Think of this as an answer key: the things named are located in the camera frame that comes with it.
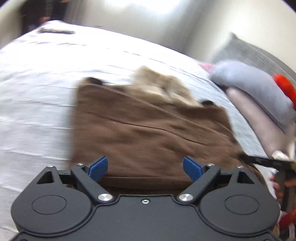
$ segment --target white bedsheet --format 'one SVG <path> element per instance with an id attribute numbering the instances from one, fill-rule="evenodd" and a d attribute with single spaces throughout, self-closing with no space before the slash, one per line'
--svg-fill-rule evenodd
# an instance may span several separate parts
<path id="1" fill-rule="evenodd" d="M 247 154 L 266 156 L 246 120 L 208 80 L 198 61 L 97 28 L 59 21 L 44 27 L 76 33 L 34 30 L 0 50 L 0 240 L 17 232 L 10 217 L 13 200 L 47 164 L 61 169 L 70 158 L 69 116 L 77 83 L 84 77 L 127 84 L 129 75 L 141 65 L 173 74 L 197 100 L 209 99 L 226 108 Z"/>

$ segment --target blue finger pad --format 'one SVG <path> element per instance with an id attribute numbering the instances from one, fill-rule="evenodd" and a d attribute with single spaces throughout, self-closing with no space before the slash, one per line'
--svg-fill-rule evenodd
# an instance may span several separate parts
<path id="1" fill-rule="evenodd" d="M 183 160 L 183 170 L 193 182 L 199 179 L 203 174 L 201 166 L 197 165 L 187 157 Z"/>
<path id="2" fill-rule="evenodd" d="M 107 172 L 108 170 L 108 159 L 107 157 L 103 157 L 101 160 L 99 160 L 97 163 L 95 163 L 93 166 L 89 168 L 89 176 L 98 182 L 102 176 Z"/>

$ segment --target red fabric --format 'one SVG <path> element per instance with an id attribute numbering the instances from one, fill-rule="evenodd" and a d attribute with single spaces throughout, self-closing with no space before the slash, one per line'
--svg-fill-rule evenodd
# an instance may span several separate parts
<path id="1" fill-rule="evenodd" d="M 290 81 L 281 74 L 275 74 L 274 81 L 285 93 L 285 95 L 290 98 L 290 100 L 294 104 L 294 109 L 296 110 L 296 90 L 294 89 Z"/>
<path id="2" fill-rule="evenodd" d="M 292 213 L 287 213 L 285 216 L 282 216 L 282 218 L 279 222 L 279 229 L 280 230 L 288 228 L 289 225 L 292 223 L 291 215 L 292 215 Z"/>

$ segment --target pink fabric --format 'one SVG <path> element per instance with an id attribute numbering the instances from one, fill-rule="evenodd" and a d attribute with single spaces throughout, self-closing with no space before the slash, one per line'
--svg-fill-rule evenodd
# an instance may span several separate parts
<path id="1" fill-rule="evenodd" d="M 276 150 L 287 154 L 288 144 L 295 134 L 294 122 L 291 123 L 289 132 L 285 134 L 246 92 L 230 87 L 226 90 L 226 95 L 249 122 L 269 157 Z"/>
<path id="2" fill-rule="evenodd" d="M 200 67 L 202 67 L 206 72 L 208 72 L 209 74 L 211 74 L 214 70 L 214 68 L 216 67 L 216 65 L 211 64 L 211 63 L 198 63 L 198 65 Z"/>

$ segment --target brown towel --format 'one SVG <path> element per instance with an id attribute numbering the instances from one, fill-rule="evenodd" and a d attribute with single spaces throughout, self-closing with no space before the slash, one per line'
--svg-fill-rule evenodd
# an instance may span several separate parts
<path id="1" fill-rule="evenodd" d="M 241 165 L 223 108 L 154 106 L 124 90 L 81 83 L 73 113 L 70 166 L 107 156 L 100 184 L 112 194 L 179 193 L 192 183 L 183 172 L 185 156 L 225 169 Z"/>

